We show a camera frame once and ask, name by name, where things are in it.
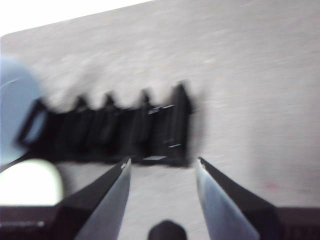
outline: black plastic comb-like part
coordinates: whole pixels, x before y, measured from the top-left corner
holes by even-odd
[[[168,105],[156,106],[150,99],[144,89],[139,107],[120,108],[108,93],[103,107],[93,110],[80,96],[73,110],[65,113],[56,113],[38,100],[17,140],[29,147],[27,156],[52,162],[116,163],[131,157],[140,164],[187,166],[192,107],[184,86],[180,83],[173,89]],[[39,137],[27,142],[28,131],[39,113],[46,115]]]

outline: gray surface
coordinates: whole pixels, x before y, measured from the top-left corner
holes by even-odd
[[[1,50],[60,110],[82,92],[98,107],[110,90],[132,105],[144,87],[162,103],[189,79],[191,158],[278,206],[320,207],[319,23],[317,0],[157,0],[9,34]],[[62,167],[83,185],[103,173]],[[194,170],[134,165],[119,239],[145,239],[163,219],[208,239]]]

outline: table surface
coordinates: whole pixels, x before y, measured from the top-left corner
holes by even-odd
[[[202,156],[277,206],[320,207],[320,2],[156,0],[1,38],[57,111],[86,93],[122,106],[149,87],[155,104],[187,79],[195,114],[189,157]],[[60,163],[70,194],[110,165]],[[134,165],[119,239],[164,219],[209,239],[190,168]]]

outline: black plastic piece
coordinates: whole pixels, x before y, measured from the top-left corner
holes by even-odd
[[[35,116],[45,112],[45,123],[33,142],[25,138]],[[130,157],[133,163],[187,166],[187,141],[191,102],[184,86],[174,89],[171,104],[155,106],[147,90],[140,106],[120,108],[111,93],[104,106],[91,109],[80,96],[73,110],[56,113],[38,100],[22,126],[18,143],[28,146],[28,156],[51,162],[101,161],[117,163]]]
[[[238,185],[203,158],[199,159],[255,227],[261,240],[320,239],[320,208],[276,207]]]

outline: light blue object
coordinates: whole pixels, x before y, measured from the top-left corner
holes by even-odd
[[[0,58],[0,164],[8,164],[26,151],[16,143],[16,138],[33,102],[41,91],[31,73],[15,59]],[[43,122],[39,116],[33,124],[28,139],[34,138]]]
[[[211,240],[259,240],[257,230],[198,159],[196,183]]]

